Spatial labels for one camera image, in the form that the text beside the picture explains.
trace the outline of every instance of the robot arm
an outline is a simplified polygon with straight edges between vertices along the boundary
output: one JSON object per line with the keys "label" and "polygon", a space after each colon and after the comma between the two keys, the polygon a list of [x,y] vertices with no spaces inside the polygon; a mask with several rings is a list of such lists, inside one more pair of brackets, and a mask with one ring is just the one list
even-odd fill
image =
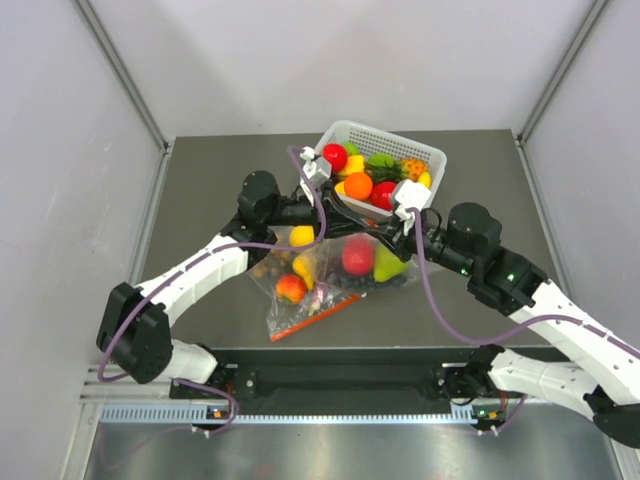
{"label": "robot arm", "polygon": [[[445,374],[449,391],[464,391],[469,397],[496,390],[531,394],[593,419],[613,438],[640,447],[640,433],[627,431],[628,425],[640,423],[637,352],[575,306],[544,272],[502,247],[502,226],[484,207],[460,204],[451,210],[446,228],[440,223],[421,228],[419,252],[414,214],[421,212],[426,223],[426,188],[400,184],[394,193],[395,215],[371,225],[344,205],[326,181],[326,161],[305,154],[304,171],[319,188],[325,210],[325,238],[366,232],[402,260],[424,253],[429,261],[468,277],[468,290],[478,301],[529,326],[580,367],[548,365],[501,347],[480,347],[462,375],[452,379]],[[103,352],[111,348],[111,358],[138,383],[160,376],[206,383],[217,366],[214,355],[204,347],[172,341],[170,327],[213,288],[264,258],[267,250],[248,247],[247,242],[274,245],[269,226],[313,225],[319,230],[320,206],[313,205],[307,185],[302,190],[304,194],[283,197],[268,172],[249,175],[238,197],[238,213],[211,243],[160,277],[135,288],[123,283],[111,292],[98,347]],[[529,325],[541,315],[550,321]],[[121,338],[113,341],[118,334]]]}

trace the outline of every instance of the clear plastic bag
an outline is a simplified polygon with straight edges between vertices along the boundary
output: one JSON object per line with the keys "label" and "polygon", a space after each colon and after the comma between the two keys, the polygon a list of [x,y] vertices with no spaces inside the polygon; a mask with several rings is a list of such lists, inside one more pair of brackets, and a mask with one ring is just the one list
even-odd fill
{"label": "clear plastic bag", "polygon": [[401,262],[378,240],[355,234],[323,242],[325,270],[318,279],[356,294],[400,288],[420,279],[416,260]]}
{"label": "clear plastic bag", "polygon": [[[289,245],[291,228],[276,231],[278,245]],[[271,341],[279,340],[351,305],[359,295],[321,281],[327,268],[322,242],[303,252],[272,250],[249,275],[271,297],[267,328]]]}

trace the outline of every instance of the red tomato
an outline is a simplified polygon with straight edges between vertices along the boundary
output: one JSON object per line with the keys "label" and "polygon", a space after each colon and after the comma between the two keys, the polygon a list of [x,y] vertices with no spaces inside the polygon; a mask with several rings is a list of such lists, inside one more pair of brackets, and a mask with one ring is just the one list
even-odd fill
{"label": "red tomato", "polygon": [[342,266],[351,275],[367,275],[373,270],[375,248],[366,235],[349,237],[342,248]]}
{"label": "red tomato", "polygon": [[322,149],[322,156],[331,164],[332,172],[339,172],[347,164],[347,149],[337,143],[328,143]]}
{"label": "red tomato", "polygon": [[393,208],[391,205],[391,194],[395,190],[396,185],[395,182],[380,182],[371,190],[369,201],[371,201],[374,207],[391,211]]}

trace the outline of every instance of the green fruit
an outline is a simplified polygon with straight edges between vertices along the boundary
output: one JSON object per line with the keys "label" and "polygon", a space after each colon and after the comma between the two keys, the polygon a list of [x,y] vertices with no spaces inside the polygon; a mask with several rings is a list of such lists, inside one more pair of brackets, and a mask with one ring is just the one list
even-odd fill
{"label": "green fruit", "polygon": [[386,282],[404,273],[407,268],[409,268],[409,262],[401,261],[387,247],[378,245],[373,263],[373,279],[376,282]]}
{"label": "green fruit", "polygon": [[342,146],[347,151],[348,156],[360,154],[360,150],[358,150],[358,146],[355,143],[345,142],[342,144]]}
{"label": "green fruit", "polygon": [[396,159],[387,153],[374,153],[369,157],[367,163],[372,167],[393,167]]}

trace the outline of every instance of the plastic fruit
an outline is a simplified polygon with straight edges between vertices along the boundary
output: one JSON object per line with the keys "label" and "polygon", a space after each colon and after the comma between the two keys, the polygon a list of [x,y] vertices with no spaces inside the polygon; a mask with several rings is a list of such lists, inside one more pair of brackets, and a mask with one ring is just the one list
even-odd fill
{"label": "plastic fruit", "polygon": [[342,248],[342,267],[345,272],[364,276],[373,270],[375,249],[366,235],[349,237]]}
{"label": "plastic fruit", "polygon": [[429,170],[429,166],[418,158],[405,158],[393,164],[382,163],[383,157],[376,157],[380,160],[377,162],[375,162],[374,158],[374,164],[371,162],[371,158],[366,164],[365,171],[369,174],[373,183],[376,184],[387,181],[398,183],[407,178],[417,182],[420,175]]}
{"label": "plastic fruit", "polygon": [[401,160],[400,163],[402,164],[404,178],[408,178],[414,182],[418,181],[422,172],[426,172],[429,169],[427,164],[419,158],[405,158]]}
{"label": "plastic fruit", "polygon": [[379,161],[375,161],[371,163],[369,159],[365,165],[365,172],[371,177],[373,183],[376,185],[382,182],[401,182],[404,180],[404,171],[402,170],[402,165],[396,161],[393,163],[388,162],[384,159],[385,157],[378,157]]}
{"label": "plastic fruit", "polygon": [[364,172],[365,158],[362,155],[352,155],[347,158],[347,164],[338,172],[338,177],[346,178],[352,173]]}
{"label": "plastic fruit", "polygon": [[347,164],[347,149],[337,143],[328,143],[322,149],[322,156],[331,164],[331,171],[342,170]]}
{"label": "plastic fruit", "polygon": [[373,167],[393,167],[396,159],[388,153],[374,153],[369,157],[367,163]]}
{"label": "plastic fruit", "polygon": [[422,172],[418,177],[418,183],[423,184],[427,188],[431,188],[431,174],[429,172]]}
{"label": "plastic fruit", "polygon": [[313,233],[312,226],[301,225],[299,227],[293,227],[289,234],[289,245],[292,247],[304,247],[313,242],[315,238],[316,236]]}
{"label": "plastic fruit", "polygon": [[333,187],[338,195],[346,195],[344,191],[344,180],[342,182],[336,183]]}
{"label": "plastic fruit", "polygon": [[409,262],[401,261],[387,247],[378,245],[373,266],[373,279],[376,282],[382,283],[391,280],[404,273],[407,268],[409,268]]}
{"label": "plastic fruit", "polygon": [[276,283],[276,297],[283,303],[298,304],[307,294],[307,286],[299,276],[283,275]]}
{"label": "plastic fruit", "polygon": [[371,195],[373,181],[364,172],[352,173],[344,181],[344,192],[356,200],[366,200]]}
{"label": "plastic fruit", "polygon": [[345,142],[342,146],[345,148],[349,156],[358,155],[360,153],[360,150],[358,150],[358,146],[355,143]]}
{"label": "plastic fruit", "polygon": [[369,197],[373,206],[391,211],[393,209],[391,194],[396,189],[396,185],[395,182],[382,182],[373,187],[371,196]]}
{"label": "plastic fruit", "polygon": [[316,258],[313,253],[306,251],[298,255],[291,264],[291,268],[298,275],[307,287],[307,290],[311,291],[314,287],[313,277],[316,273]]}

